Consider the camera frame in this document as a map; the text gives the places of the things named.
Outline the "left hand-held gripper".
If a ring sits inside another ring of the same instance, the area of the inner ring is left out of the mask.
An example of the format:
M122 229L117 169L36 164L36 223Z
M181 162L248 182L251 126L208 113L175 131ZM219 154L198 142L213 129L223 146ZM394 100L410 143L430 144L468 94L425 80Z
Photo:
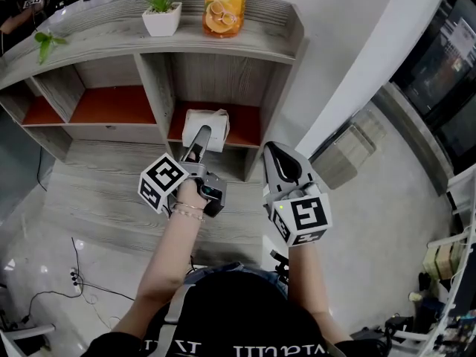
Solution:
M211 128L203 125L177 162L164 153L141 174L138 195L156 212L170 216L176 203L179 185L187 180L196 181L198 194L207 201L204 214L215 217L225 206L227 184L200 164L211 136Z

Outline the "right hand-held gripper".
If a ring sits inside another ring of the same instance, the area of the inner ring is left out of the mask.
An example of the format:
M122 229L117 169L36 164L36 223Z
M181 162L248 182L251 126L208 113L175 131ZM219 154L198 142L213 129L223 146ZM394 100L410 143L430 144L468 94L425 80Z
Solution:
M274 141L264 146L263 160L269 221L289 247L317 242L332 227L332 213L311 163L295 149Z

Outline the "white box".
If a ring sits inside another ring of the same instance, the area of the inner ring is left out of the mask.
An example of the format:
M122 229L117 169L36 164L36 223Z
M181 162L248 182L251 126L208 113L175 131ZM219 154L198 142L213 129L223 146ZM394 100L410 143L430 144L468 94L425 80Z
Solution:
M185 125L182 131L182 144L189 147L203 126L211 129L210 139L206 150L222 152L225 140L230 130L228 113L224 109L211 110L187 110Z

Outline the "person's left forearm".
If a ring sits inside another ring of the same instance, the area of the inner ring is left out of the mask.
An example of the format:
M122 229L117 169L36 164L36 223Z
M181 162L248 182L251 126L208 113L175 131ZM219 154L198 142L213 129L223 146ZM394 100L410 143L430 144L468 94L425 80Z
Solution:
M174 207L160 242L144 272L135 300L113 328L143 338L157 311L183 285L193 246L203 220L203 210Z

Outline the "person's right forearm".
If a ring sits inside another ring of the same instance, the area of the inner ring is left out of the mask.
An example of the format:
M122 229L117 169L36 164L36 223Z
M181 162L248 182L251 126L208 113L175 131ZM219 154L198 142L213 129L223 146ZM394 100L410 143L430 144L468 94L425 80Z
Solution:
M289 300L304 308L317 322L323 337L332 344L352 341L329 310L324 273L313 243L289 249Z

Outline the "grey wooden shelf desk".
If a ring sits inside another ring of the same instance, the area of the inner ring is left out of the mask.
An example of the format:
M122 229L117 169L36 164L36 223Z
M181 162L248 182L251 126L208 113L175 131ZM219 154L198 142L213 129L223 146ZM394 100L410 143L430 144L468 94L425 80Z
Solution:
M260 157L309 44L298 7L246 0L231 38L202 28L205 0L181 0L172 36L149 35L141 0L117 0L49 25L67 41L39 64L28 38L0 58L0 106L55 157L43 222L122 251L149 252L165 217L138 195L141 172L179 156L189 109L229 116L221 153L205 156L227 182L226 206L205 223L201 264L262 261L266 213Z

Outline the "person's left hand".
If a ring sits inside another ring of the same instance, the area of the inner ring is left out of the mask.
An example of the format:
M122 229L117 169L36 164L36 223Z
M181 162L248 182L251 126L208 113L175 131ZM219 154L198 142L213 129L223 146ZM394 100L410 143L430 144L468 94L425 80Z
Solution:
M187 208L204 210L208 201L200 196L198 187L194 179L184 180L178 187L177 202L182 203Z

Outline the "yellow juice bottle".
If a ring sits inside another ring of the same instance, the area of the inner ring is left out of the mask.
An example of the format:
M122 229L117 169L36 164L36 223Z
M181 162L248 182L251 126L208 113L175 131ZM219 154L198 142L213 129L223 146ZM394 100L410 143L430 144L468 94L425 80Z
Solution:
M205 0L202 14L204 32L216 38L231 38L242 29L245 0Z

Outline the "black printed t-shirt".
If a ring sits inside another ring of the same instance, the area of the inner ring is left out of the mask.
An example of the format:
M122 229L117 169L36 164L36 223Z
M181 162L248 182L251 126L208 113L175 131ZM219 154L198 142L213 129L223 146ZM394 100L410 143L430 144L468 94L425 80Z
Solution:
M315 319L260 276L205 276L175 296L143 338L106 333L82 357L379 357L375 344L326 341Z

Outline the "small green leafy plant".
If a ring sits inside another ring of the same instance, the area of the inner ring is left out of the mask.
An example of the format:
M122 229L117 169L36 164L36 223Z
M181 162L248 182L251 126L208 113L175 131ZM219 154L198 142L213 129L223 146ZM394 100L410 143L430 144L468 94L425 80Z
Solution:
M52 33L36 32L34 39L39 43L39 64L43 64L49 54L57 45L66 45L67 41L63 38L54 36Z

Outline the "black electronic device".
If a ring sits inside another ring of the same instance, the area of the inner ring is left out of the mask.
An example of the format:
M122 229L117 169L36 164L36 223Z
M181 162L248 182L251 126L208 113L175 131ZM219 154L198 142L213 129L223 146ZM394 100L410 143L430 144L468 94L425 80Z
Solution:
M414 317L400 316L395 314L385 321L385 332L390 336L394 336L398 331L411 332L414 325Z

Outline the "white power strip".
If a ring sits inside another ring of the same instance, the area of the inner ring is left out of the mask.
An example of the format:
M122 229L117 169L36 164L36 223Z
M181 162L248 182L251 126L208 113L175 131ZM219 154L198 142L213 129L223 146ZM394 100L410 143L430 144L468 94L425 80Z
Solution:
M71 268L70 271L69 271L69 274L70 274L71 282L73 283L75 292L78 295L81 295L82 292L83 292L83 286L82 286L82 283L81 283L81 278L80 278L80 276L77 272L77 269L76 268Z

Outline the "white metal rack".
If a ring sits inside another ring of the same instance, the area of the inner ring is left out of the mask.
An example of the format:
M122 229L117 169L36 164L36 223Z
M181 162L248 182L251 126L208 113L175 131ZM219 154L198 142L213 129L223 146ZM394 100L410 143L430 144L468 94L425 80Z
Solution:
M469 258L476 257L476 165L451 178L448 182L447 191L454 198L465 198L465 200L456 203L457 209L453 211L453 214L468 214L469 224L465 227L462 234L458 236L428 244L428 246L445 245L449 242L462 240L464 249L458 270L451 279L451 288L442 317L435 329L430 332L419 357L436 357L434 347L437 337L443 335L448 318L455 318L457 316L456 311L463 308L461 304L457 303L457 296L463 294L463 279L469 278L469 280L472 280L469 273Z

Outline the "black bracket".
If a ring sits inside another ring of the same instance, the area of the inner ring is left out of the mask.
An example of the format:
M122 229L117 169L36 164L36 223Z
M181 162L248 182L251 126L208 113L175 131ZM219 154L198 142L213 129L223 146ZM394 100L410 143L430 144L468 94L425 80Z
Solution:
M278 261L275 266L275 272L279 277L279 281L288 285L289 284L289 259L281 255L275 250L270 251L270 256Z

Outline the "white chair frame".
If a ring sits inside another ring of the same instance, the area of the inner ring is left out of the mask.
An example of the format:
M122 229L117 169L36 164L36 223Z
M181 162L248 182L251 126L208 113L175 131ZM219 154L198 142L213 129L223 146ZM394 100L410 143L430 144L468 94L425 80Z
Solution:
M4 332L0 329L0 337L4 344L7 357L27 357L18 345L15 343L17 340L26 338L37 337L46 335L50 332L54 332L56 327L54 324L43 325L40 327L34 327L29 329L21 329L12 332Z

